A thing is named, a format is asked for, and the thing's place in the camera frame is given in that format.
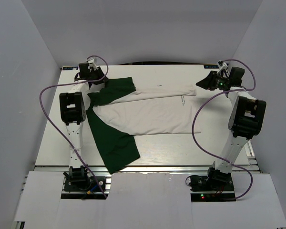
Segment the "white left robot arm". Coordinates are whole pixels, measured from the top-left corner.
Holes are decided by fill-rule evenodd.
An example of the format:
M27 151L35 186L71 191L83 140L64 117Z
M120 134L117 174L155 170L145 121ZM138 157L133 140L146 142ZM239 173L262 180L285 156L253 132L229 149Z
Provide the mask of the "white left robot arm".
M82 130L86 119L86 110L90 106L88 91L93 84L102 84L108 79L92 58L79 64L79 72L75 76L75 85L59 95L61 119L65 124L70 146L69 172L66 177L71 185L80 190L87 190L91 186L88 170L79 159L83 146Z

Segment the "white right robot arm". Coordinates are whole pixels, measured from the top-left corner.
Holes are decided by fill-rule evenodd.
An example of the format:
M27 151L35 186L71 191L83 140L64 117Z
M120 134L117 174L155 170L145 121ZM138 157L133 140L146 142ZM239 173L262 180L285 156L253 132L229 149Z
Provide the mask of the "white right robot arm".
M238 155L245 144L262 129L266 110L266 102L252 97L248 90L241 86L245 70L233 67L229 76L224 76L221 71L211 71L196 86L205 90L223 91L233 107L228 129L229 135L225 146L213 165L208 169L206 186L217 190L229 182Z

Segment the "white green-sleeved t-shirt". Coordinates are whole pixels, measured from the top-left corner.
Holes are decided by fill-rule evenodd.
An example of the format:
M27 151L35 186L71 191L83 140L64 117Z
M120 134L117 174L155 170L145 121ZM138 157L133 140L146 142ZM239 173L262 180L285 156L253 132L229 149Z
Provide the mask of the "white green-sleeved t-shirt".
M143 87L131 77L109 79L92 86L87 96L90 130L110 174L140 158L136 136L202 131L192 124L198 110L192 84Z

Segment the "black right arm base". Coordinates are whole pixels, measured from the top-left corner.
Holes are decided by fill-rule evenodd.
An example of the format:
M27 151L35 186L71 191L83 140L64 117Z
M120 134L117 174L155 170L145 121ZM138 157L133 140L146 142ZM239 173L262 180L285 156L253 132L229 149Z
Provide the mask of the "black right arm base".
M211 180L207 176L191 175L185 179L190 188L192 203L236 201L231 178L227 182Z

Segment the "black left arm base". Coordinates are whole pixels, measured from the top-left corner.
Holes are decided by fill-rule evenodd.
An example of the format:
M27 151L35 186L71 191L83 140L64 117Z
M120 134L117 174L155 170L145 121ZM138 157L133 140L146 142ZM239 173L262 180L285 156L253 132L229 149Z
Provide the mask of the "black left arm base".
M62 186L61 199L79 200L106 200L109 195L109 177L93 177L88 174L76 172L69 175L64 172L64 183Z

